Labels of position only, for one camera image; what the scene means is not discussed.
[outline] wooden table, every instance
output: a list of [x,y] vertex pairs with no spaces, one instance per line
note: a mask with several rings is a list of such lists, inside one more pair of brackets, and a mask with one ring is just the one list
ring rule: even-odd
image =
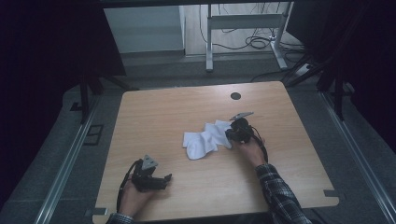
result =
[[[240,100],[231,94],[239,92]],[[253,168],[236,149],[219,147],[197,161],[182,147],[184,132],[201,132],[206,122],[239,112],[265,137],[269,162],[294,191],[303,208],[337,205],[333,190],[296,110],[280,82],[125,92],[108,152],[96,207],[106,223],[116,211],[120,182],[131,164],[149,154],[160,165],[155,177],[173,174],[135,217],[139,221],[212,217],[268,210]]]

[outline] black curtain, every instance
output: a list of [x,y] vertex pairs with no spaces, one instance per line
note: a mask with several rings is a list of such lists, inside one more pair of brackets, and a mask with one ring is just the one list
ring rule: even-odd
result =
[[125,75],[106,16],[95,2],[0,3],[0,178],[7,200],[82,76]]
[[373,1],[344,56],[352,102],[396,152],[396,4]]

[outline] metal clip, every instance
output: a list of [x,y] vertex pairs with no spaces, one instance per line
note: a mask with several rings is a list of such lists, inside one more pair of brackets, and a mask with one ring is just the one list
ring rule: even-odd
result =
[[232,118],[230,118],[230,120],[238,120],[238,119],[241,119],[243,117],[246,117],[246,116],[249,116],[249,115],[252,115],[252,114],[254,114],[254,112],[239,113],[239,114],[233,116]]
[[154,159],[152,159],[149,155],[145,155],[145,158],[143,159],[143,165],[142,165],[142,170],[147,170],[151,167],[155,167],[158,165],[158,162],[156,162]]

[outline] plaid sleeve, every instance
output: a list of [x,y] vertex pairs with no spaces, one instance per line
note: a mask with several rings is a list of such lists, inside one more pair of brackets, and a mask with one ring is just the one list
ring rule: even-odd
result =
[[270,206],[275,224],[311,223],[304,215],[289,185],[280,177],[275,166],[265,164],[256,167],[255,170],[262,185],[262,194]]
[[120,213],[112,213],[106,224],[133,224],[134,219]]

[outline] white cloth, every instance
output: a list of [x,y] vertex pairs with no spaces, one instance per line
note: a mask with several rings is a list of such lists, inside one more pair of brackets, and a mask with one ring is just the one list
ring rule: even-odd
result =
[[206,123],[202,133],[184,133],[183,147],[187,148],[187,156],[190,160],[198,160],[208,152],[217,151],[217,145],[231,148],[225,131],[230,129],[230,122],[216,120],[215,124]]

